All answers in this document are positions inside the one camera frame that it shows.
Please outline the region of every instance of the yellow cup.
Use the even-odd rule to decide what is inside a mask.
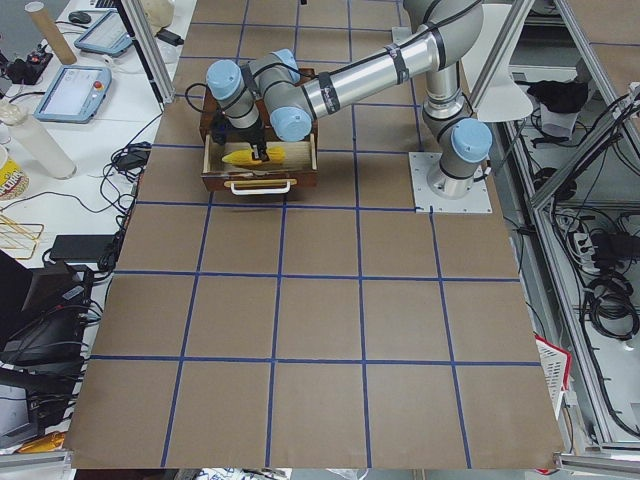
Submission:
[[[29,177],[0,145],[0,200],[12,200],[29,186]]]

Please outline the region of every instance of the black computer mouse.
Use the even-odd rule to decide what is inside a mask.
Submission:
[[[91,15],[87,12],[71,12],[69,14],[69,21],[71,23],[79,23],[80,25],[84,25],[87,23],[91,23]]]

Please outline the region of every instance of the white mounting plate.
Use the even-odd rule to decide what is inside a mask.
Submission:
[[[411,36],[411,28],[409,27],[392,27],[391,38],[393,43],[400,43]]]
[[[431,165],[440,160],[440,155],[436,152],[409,153],[416,213],[429,213],[432,208],[434,213],[492,213],[491,201],[484,180],[474,183],[469,193],[458,200],[442,198],[429,188],[427,173]],[[479,177],[480,175],[482,175],[482,168],[478,167],[475,176]]]

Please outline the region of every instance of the white desk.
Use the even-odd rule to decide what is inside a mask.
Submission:
[[[189,22],[195,7],[196,0],[176,0],[174,21],[169,27],[171,31],[185,37]],[[69,12],[83,10],[90,7],[89,0],[71,0],[67,8],[62,12],[59,20],[66,21]],[[80,29],[70,25],[60,25],[63,32]],[[76,35],[65,35],[71,48],[78,58],[77,65],[103,66],[105,65],[100,55],[79,52],[73,47]],[[5,147],[9,149],[11,156],[22,166],[29,176],[30,184],[27,192],[21,198],[37,195],[44,191],[53,191],[75,195],[94,210],[104,208],[107,203],[100,196],[99,187],[102,181],[103,167],[109,162],[111,154],[123,147],[131,138],[143,128],[151,119],[157,116],[161,110],[155,96],[149,86],[142,65],[137,57],[135,49],[130,48],[124,55],[116,60],[116,63],[126,72],[136,71],[140,73],[124,73],[117,69],[113,72],[113,83],[107,98],[101,105],[96,117],[88,124],[75,125],[63,123],[44,123],[46,129],[58,142],[62,149],[77,164],[78,170],[73,178],[68,180],[56,180],[47,175],[46,171],[36,162],[32,156],[22,148],[15,140],[11,140]],[[44,91],[53,80],[60,68],[60,62],[54,56],[37,85],[19,87],[14,85],[8,92],[8,96],[29,91]],[[173,78],[177,63],[167,65],[169,74]],[[16,104],[26,106],[33,112],[41,97],[27,96],[16,100]],[[136,141],[152,142],[159,120],[155,121],[136,139]],[[131,185],[123,179],[112,179],[118,185],[121,193],[128,193]],[[113,198],[117,193],[108,185],[105,187],[107,195]],[[1,202],[0,208],[4,208],[11,201]],[[11,219],[22,223],[42,223],[45,225],[43,235],[40,238],[36,251],[30,260],[22,261],[27,267],[40,267],[41,255],[52,246],[56,235],[68,233],[114,233],[118,226],[115,216],[118,213],[110,208],[102,213],[94,214],[84,209],[76,200],[53,195],[43,195],[32,200],[21,202],[2,212]],[[106,295],[106,284],[94,288],[93,297],[99,303],[103,303]],[[92,344],[97,328],[89,327],[85,332],[84,341]],[[47,432],[54,430],[66,430],[66,424],[51,427]],[[38,478],[48,479],[62,478],[61,468],[47,468],[38,471]],[[25,474],[20,472],[2,473],[3,479],[33,478],[35,471]]]

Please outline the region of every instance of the white robotic arm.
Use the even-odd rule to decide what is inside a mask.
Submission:
[[[207,72],[207,84],[229,122],[252,144],[254,157],[266,161],[257,98],[264,100],[276,135],[299,141],[309,134],[314,119],[427,73],[423,119],[443,150],[429,184],[439,195],[459,198],[473,183],[477,165],[492,143],[487,126],[469,118],[458,73],[459,60],[480,33],[481,4],[482,0],[404,0],[413,35],[300,86],[295,86],[300,77],[288,50],[242,67],[230,60],[215,62]]]

